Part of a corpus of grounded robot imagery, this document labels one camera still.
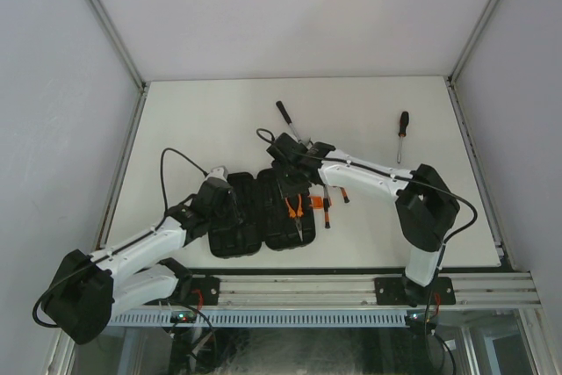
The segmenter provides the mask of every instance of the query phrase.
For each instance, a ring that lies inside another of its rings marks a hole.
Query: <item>gray wall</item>
[[[39,373],[34,301],[89,250],[136,99],[84,0],[0,0],[1,373]]]
[[[515,259],[562,339],[562,0],[504,0],[458,83]]]

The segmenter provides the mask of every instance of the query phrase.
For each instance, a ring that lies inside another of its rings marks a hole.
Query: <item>open tool case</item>
[[[208,238],[213,255],[220,258],[253,255],[260,250],[262,242],[273,250],[293,249],[306,246],[316,237],[308,193],[302,195],[301,241],[273,169],[260,171],[256,179],[249,173],[233,173],[227,180],[234,189],[240,215],[237,220],[230,210],[210,227]]]

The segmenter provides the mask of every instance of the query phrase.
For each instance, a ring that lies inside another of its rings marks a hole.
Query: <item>black tool case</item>
[[[218,216],[209,228],[209,247],[214,256],[229,258],[255,254],[262,242],[273,250],[306,246],[316,237],[313,210],[308,194],[303,194],[303,241],[277,184],[273,169],[259,172],[257,179],[249,173],[228,175],[241,213],[241,223],[231,215]]]

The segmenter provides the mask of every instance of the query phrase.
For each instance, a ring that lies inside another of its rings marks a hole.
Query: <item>white tabletop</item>
[[[301,78],[152,83],[128,163],[108,244],[125,240],[162,216],[160,153],[179,149],[206,169],[225,165],[230,173],[254,176],[270,167],[258,127],[289,132],[275,102],[283,100],[301,136],[324,141],[364,160],[396,167],[398,118],[410,112],[402,164],[437,169],[451,191],[470,200],[479,220],[449,243],[444,266],[496,266],[499,258],[474,181],[444,80],[438,76]],[[170,154],[165,163],[169,202],[197,192],[202,175]],[[312,193],[321,195],[314,186]],[[304,248],[273,251],[265,244],[253,256],[221,259],[207,237],[172,256],[190,268],[374,268],[407,263],[394,204],[348,190],[343,203],[331,189],[332,228],[316,218],[316,239]],[[471,213],[464,206],[456,226]]]

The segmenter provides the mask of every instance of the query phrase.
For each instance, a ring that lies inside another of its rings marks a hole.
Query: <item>white panel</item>
[[[522,270],[562,344],[562,3],[503,0],[459,96]]]
[[[147,80],[448,75],[486,0],[103,0]]]
[[[160,153],[183,151],[204,168],[226,165],[231,173],[254,176],[270,167],[267,144],[258,127],[286,131],[276,100],[282,99],[303,136],[333,143],[355,157],[396,165],[398,118],[410,111],[402,166],[422,162],[436,167],[453,192],[480,211],[478,223],[450,242],[447,266],[497,265],[494,241],[482,210],[470,163],[441,77],[300,78],[153,83],[126,170],[109,244],[123,241],[162,215]],[[180,157],[165,163],[169,201],[197,192],[201,174]],[[321,195],[320,186],[311,190]],[[332,228],[315,216],[316,240],[304,248],[281,252],[262,246],[253,256],[220,259],[206,237],[174,257],[191,268],[365,268],[405,266],[409,243],[401,233],[394,203],[348,191],[343,203],[332,191]],[[471,213],[465,207],[457,227]]]
[[[84,0],[0,10],[0,372],[39,374],[33,303],[94,243],[138,92]]]

